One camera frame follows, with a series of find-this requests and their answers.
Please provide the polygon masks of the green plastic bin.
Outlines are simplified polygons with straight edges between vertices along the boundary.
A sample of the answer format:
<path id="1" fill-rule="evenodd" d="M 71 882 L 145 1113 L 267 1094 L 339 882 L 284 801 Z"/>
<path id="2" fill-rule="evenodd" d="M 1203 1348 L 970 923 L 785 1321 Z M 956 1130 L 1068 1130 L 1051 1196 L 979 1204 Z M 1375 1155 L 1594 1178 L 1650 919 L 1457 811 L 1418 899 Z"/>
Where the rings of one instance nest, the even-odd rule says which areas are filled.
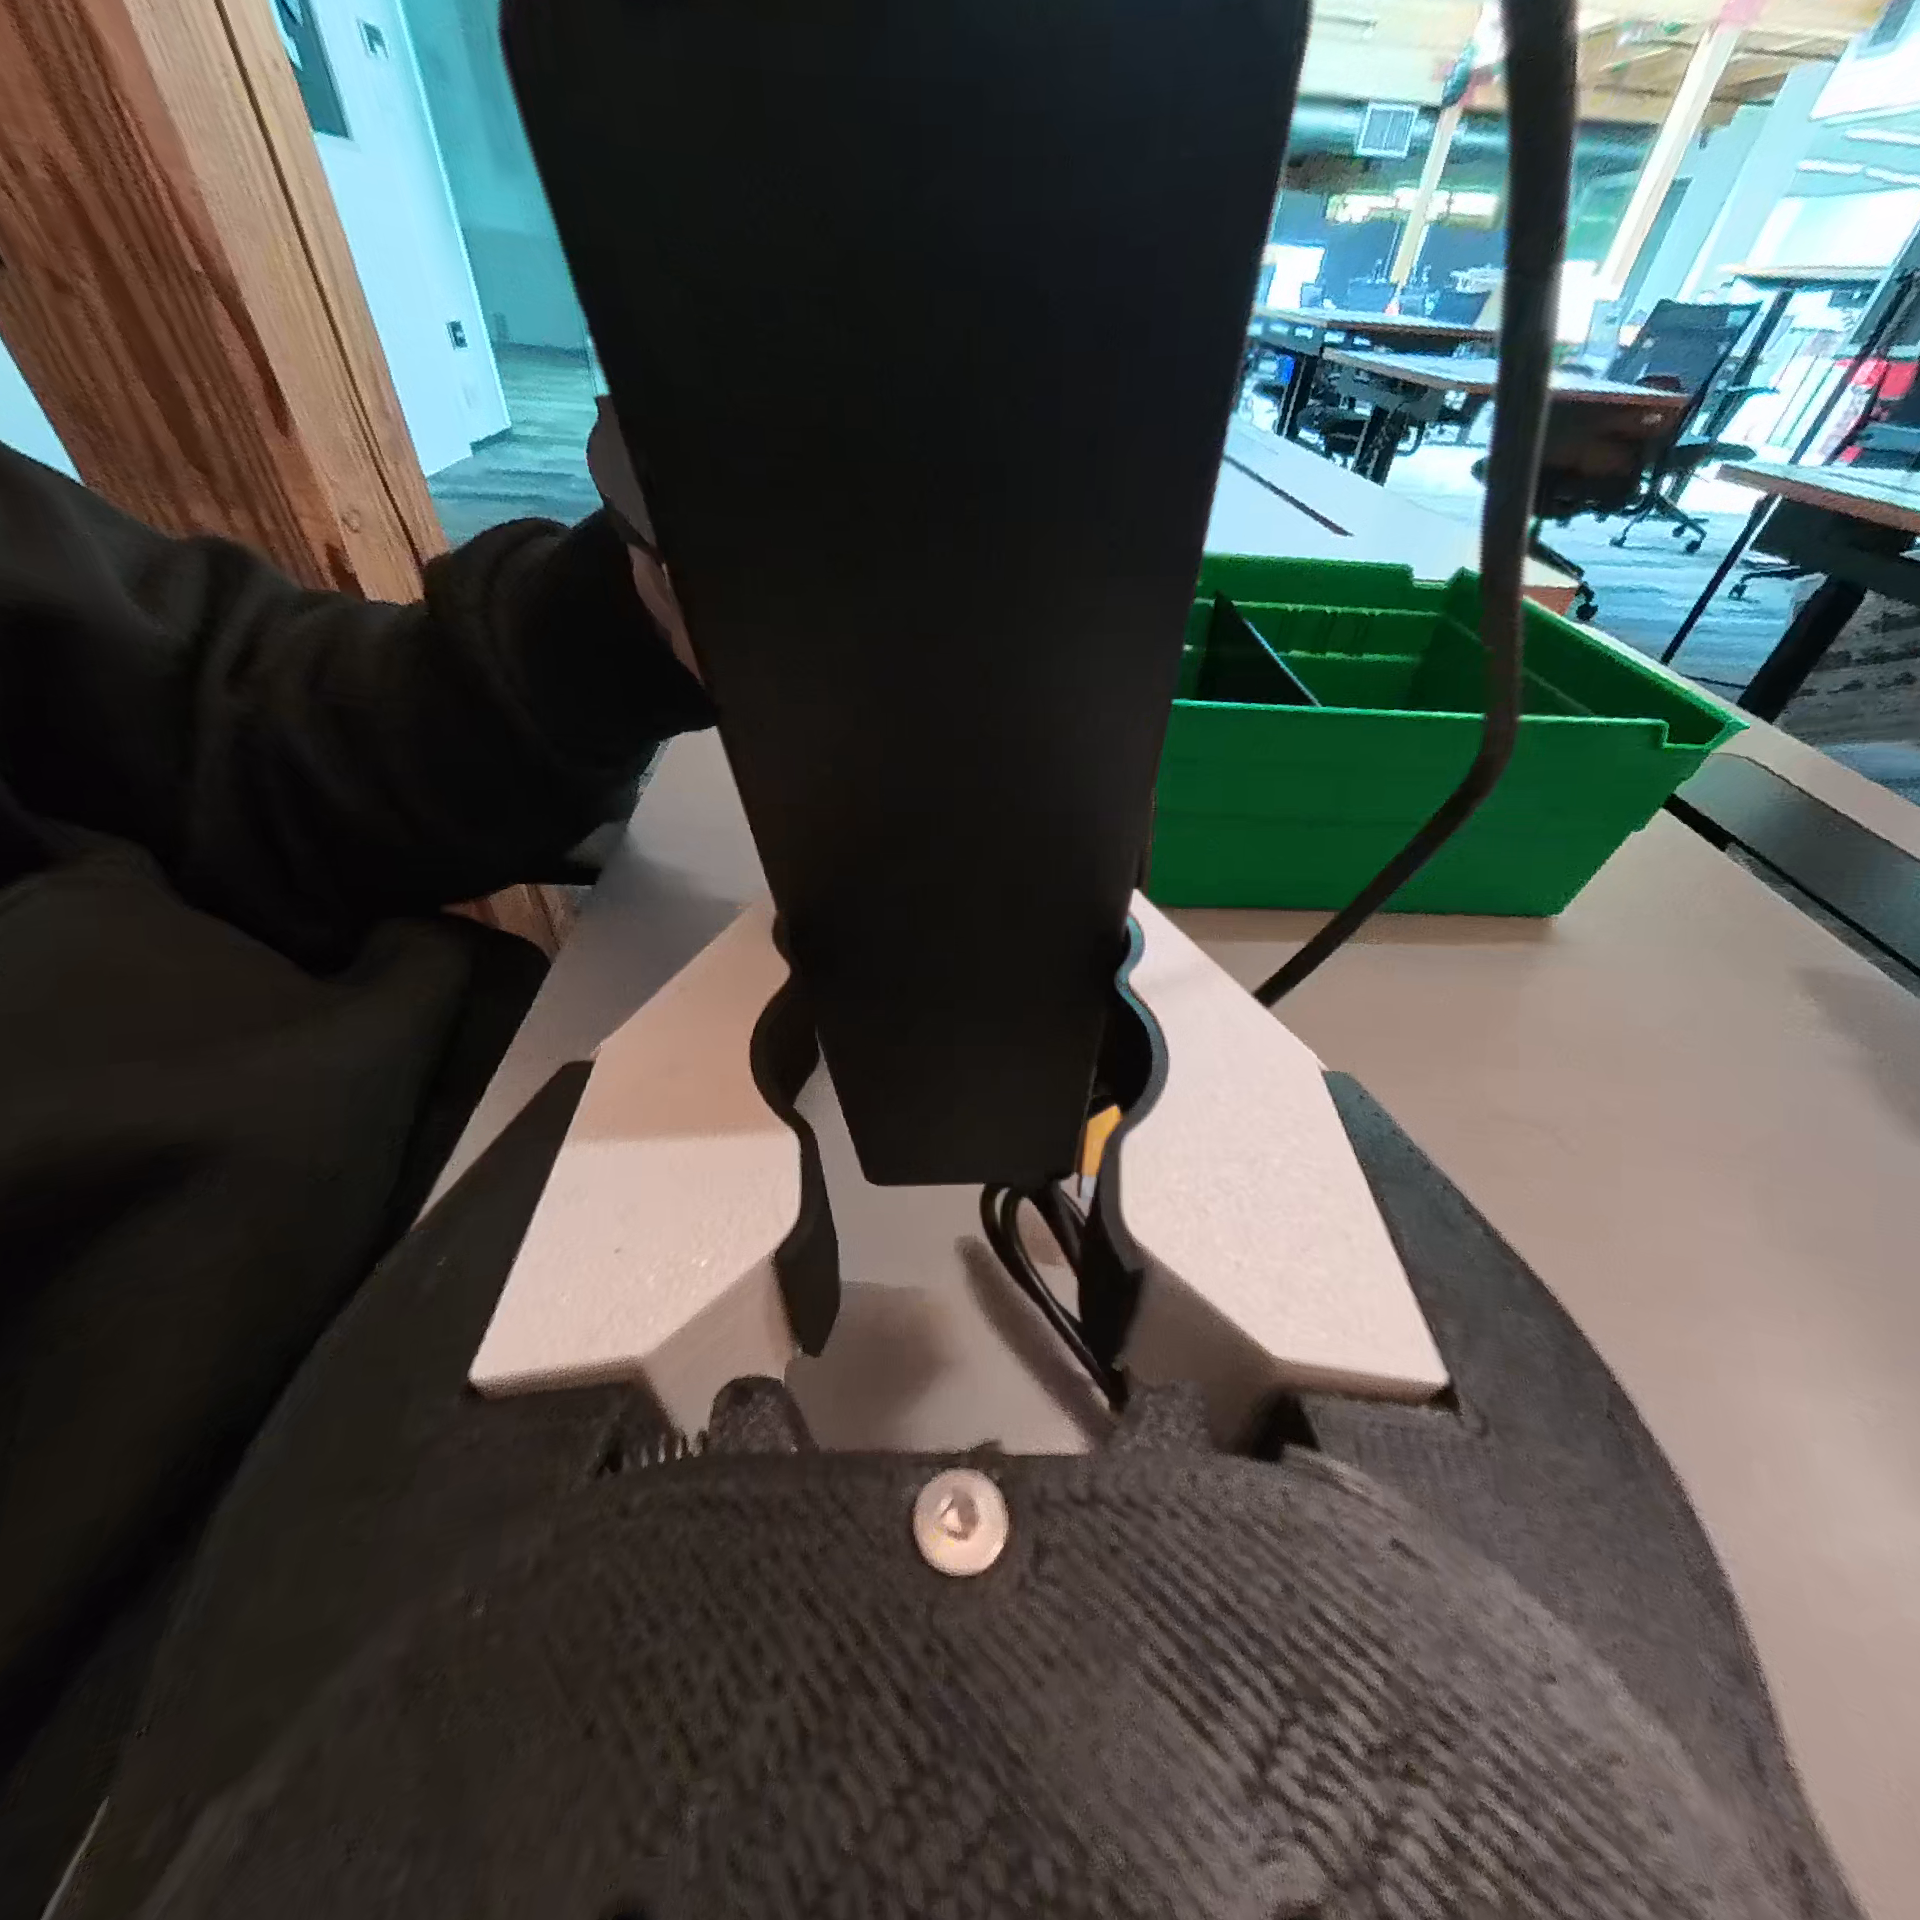
<path id="1" fill-rule="evenodd" d="M 1213 591 L 1319 708 L 1197 703 Z M 1633 650 L 1526 604 L 1516 754 L 1497 791 L 1386 905 L 1555 919 L 1745 717 Z M 1205 555 L 1159 771 L 1147 893 L 1164 908 L 1347 905 L 1467 772 L 1486 707 L 1482 578 Z"/>

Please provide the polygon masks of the person's left forearm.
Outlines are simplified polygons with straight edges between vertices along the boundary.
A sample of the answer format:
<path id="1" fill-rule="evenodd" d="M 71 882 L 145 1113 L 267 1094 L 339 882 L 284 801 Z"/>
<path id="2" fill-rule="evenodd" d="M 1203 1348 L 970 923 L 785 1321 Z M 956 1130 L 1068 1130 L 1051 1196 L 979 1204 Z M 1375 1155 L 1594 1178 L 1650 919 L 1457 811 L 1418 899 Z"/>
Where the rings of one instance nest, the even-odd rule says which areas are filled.
<path id="1" fill-rule="evenodd" d="M 498 525 L 394 605 L 4 449 L 2 563 L 4 875 L 121 843 L 309 970 L 559 877 L 716 722 L 604 513 Z"/>

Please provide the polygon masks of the black bin divider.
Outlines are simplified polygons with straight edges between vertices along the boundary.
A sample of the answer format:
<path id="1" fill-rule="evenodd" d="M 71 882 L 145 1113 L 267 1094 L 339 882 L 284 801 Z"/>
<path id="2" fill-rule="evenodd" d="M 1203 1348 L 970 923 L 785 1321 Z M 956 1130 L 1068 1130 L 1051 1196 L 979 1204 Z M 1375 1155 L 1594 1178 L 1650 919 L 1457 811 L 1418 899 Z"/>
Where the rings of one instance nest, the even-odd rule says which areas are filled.
<path id="1" fill-rule="evenodd" d="M 1197 703 L 1322 707 L 1308 684 L 1226 591 L 1213 591 L 1191 695 Z"/>

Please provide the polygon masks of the wooden pillar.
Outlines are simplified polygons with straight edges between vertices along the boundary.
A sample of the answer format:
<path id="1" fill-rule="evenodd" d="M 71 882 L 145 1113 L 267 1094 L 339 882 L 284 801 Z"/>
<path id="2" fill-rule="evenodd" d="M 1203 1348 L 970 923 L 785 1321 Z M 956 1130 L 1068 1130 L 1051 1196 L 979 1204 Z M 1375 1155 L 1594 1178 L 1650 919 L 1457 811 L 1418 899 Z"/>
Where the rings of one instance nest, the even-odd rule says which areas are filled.
<path id="1" fill-rule="evenodd" d="M 305 586 L 446 548 L 266 5 L 4 5 L 4 342 L 81 478 Z"/>

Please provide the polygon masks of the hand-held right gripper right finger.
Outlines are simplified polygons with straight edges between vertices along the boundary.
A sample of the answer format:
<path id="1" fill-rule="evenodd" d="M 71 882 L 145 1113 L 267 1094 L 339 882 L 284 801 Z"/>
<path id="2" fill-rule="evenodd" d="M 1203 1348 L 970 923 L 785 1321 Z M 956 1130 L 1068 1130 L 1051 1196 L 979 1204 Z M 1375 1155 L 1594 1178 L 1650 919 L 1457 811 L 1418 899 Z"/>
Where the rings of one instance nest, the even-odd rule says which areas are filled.
<path id="1" fill-rule="evenodd" d="M 1429 1403 L 1449 1369 L 1324 1065 L 1133 895 L 1119 1012 L 1142 1085 L 1087 1211 L 1087 1347 L 1206 1403 Z"/>

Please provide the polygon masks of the black desk panel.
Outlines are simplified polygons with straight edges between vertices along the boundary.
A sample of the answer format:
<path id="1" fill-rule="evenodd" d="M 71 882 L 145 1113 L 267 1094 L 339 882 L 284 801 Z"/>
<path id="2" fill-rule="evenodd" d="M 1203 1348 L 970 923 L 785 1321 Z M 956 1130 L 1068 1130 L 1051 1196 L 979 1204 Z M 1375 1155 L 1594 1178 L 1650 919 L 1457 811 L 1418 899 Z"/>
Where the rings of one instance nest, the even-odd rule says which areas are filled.
<path id="1" fill-rule="evenodd" d="M 1714 754 L 1665 809 L 1759 863 L 1875 948 L 1917 967 L 1917 858 L 1745 757 Z"/>

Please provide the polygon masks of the person's left hand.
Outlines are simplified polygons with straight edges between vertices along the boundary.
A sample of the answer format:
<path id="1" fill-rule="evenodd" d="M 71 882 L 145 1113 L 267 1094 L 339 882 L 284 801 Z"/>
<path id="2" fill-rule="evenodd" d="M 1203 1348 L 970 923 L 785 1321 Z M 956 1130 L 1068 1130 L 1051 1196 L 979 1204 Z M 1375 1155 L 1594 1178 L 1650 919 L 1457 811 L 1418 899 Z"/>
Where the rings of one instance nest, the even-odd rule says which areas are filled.
<path id="1" fill-rule="evenodd" d="M 668 637 L 674 658 L 701 682 L 681 601 L 669 581 L 655 529 L 636 461 L 619 431 L 618 409 L 609 393 L 595 395 L 591 431 L 586 449 L 588 473 L 601 499 L 609 523 L 630 555 L 630 571 L 639 601 Z"/>

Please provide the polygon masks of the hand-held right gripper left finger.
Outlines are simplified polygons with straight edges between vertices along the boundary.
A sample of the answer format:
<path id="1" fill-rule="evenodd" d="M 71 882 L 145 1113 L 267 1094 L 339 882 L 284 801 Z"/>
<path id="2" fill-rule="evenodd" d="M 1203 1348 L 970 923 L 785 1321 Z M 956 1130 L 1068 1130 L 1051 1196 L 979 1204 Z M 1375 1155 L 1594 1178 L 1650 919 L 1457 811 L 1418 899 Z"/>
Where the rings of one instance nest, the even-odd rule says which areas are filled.
<path id="1" fill-rule="evenodd" d="M 711 1401 L 820 1355 L 841 1308 L 799 1111 L 820 1063 L 778 913 L 748 905 L 597 1049 L 471 1387 Z"/>

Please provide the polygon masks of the black USB hub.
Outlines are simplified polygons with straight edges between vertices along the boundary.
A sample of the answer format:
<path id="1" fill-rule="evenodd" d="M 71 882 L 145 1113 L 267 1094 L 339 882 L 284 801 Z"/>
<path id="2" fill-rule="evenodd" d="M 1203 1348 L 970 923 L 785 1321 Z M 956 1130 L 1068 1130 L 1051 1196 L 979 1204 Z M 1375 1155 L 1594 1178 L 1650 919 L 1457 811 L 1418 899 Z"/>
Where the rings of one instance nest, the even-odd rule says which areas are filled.
<path id="1" fill-rule="evenodd" d="M 874 1183 L 1071 1163 L 1308 26 L 500 7 Z"/>

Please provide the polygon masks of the black mesh office chair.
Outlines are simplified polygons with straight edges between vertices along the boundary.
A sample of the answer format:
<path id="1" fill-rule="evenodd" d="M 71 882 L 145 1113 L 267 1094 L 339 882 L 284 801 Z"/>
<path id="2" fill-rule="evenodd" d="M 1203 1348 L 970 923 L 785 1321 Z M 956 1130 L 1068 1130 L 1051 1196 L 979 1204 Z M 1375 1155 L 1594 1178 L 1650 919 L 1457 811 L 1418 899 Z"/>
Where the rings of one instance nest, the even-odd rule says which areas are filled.
<path id="1" fill-rule="evenodd" d="M 1667 518 L 1690 537 L 1687 553 L 1703 546 L 1708 525 L 1676 502 L 1717 450 L 1691 420 L 1757 314 L 1757 303 L 1658 301 L 1601 374 L 1605 386 L 1627 389 L 1626 397 L 1561 391 L 1550 401 L 1529 507 L 1533 558 L 1573 571 L 1550 551 L 1545 525 L 1582 517 Z"/>

